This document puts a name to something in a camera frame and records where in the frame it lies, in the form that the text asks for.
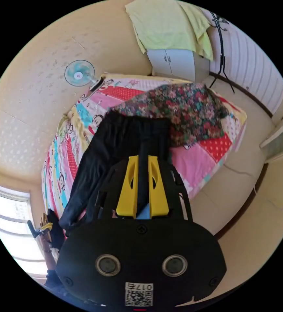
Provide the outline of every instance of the white wall panel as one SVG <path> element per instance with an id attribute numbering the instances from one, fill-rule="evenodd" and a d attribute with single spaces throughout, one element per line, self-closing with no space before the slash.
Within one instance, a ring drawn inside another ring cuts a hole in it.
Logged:
<path id="1" fill-rule="evenodd" d="M 212 25 L 212 15 L 201 8 Z M 226 57 L 225 73 L 228 78 L 248 90 L 274 114 L 283 99 L 283 78 L 276 66 L 264 51 L 242 30 L 229 22 L 221 23 L 224 55 Z M 208 31 L 213 47 L 214 61 L 210 71 L 217 73 L 220 69 L 220 39 L 216 28 Z"/>

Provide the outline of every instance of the camera lens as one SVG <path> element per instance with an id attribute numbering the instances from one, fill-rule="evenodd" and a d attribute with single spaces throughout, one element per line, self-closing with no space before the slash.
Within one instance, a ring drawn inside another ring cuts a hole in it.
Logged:
<path id="1" fill-rule="evenodd" d="M 114 276 L 120 272 L 120 261 L 110 254 L 99 256 L 96 260 L 96 269 L 103 276 Z"/>
<path id="2" fill-rule="evenodd" d="M 187 269 L 187 261 L 183 256 L 172 255 L 167 257 L 162 264 L 162 271 L 170 277 L 182 275 Z"/>

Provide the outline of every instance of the window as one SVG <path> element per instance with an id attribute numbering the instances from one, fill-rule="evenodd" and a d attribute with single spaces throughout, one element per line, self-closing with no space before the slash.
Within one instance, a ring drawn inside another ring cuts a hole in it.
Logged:
<path id="1" fill-rule="evenodd" d="M 2 191 L 0 187 L 0 239 L 25 272 L 35 278 L 44 278 L 47 273 L 45 259 L 29 230 L 28 220 L 32 221 L 30 195 Z"/>

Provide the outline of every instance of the coat rack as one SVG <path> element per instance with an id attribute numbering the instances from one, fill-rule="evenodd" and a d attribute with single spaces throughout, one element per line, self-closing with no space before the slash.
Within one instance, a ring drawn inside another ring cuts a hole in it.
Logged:
<path id="1" fill-rule="evenodd" d="M 210 88 L 213 86 L 213 84 L 215 83 L 216 79 L 219 77 L 220 73 L 222 72 L 222 68 L 223 68 L 223 74 L 225 75 L 230 87 L 232 88 L 232 91 L 235 93 L 233 86 L 230 82 L 230 80 L 228 79 L 226 73 L 225 73 L 225 61 L 226 61 L 226 57 L 224 56 L 224 44 L 223 44 L 223 37 L 222 37 L 222 31 L 226 32 L 227 29 L 226 28 L 222 28 L 220 23 L 224 23 L 224 24 L 228 24 L 228 21 L 226 21 L 224 18 L 218 16 L 217 14 L 214 14 L 213 12 L 210 12 L 212 14 L 212 21 L 214 21 L 215 26 L 211 25 L 214 28 L 217 28 L 217 31 L 219 32 L 219 36 L 220 36 L 220 44 L 221 44 L 221 58 L 220 58 L 220 70 L 219 72 L 216 74 L 213 82 L 210 85 Z"/>

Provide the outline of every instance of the floor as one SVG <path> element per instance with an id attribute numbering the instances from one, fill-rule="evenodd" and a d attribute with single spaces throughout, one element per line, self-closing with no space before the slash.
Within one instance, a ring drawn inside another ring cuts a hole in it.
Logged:
<path id="1" fill-rule="evenodd" d="M 209 86 L 213 79 L 209 76 L 204 83 Z M 251 175 L 222 167 L 190 201 L 194 221 L 216 234 L 232 219 L 250 195 L 266 159 L 259 144 L 272 131 L 274 125 L 271 118 L 254 101 L 237 89 L 233 94 L 226 82 L 217 80 L 212 89 L 247 113 L 247 127 L 242 144 L 238 152 L 229 155 L 225 165 Z"/>

